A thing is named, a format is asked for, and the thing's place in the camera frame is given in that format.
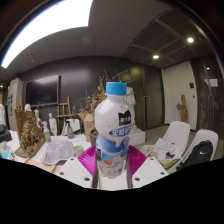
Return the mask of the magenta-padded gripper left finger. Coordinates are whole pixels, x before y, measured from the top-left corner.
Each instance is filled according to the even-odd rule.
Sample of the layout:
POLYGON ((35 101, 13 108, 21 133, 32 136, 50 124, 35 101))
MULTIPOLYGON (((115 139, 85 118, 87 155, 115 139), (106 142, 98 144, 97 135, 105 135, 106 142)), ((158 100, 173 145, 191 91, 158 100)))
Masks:
POLYGON ((77 157, 69 158, 57 176, 84 188, 95 188, 96 153, 92 146, 77 157))

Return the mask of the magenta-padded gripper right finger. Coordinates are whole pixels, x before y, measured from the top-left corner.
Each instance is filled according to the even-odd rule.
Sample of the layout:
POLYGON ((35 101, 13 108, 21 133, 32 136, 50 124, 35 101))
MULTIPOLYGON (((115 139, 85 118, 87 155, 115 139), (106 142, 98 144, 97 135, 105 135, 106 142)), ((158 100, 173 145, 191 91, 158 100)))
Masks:
POLYGON ((146 157, 134 146, 129 146, 127 160, 127 184, 140 188, 168 175, 155 157, 146 157))

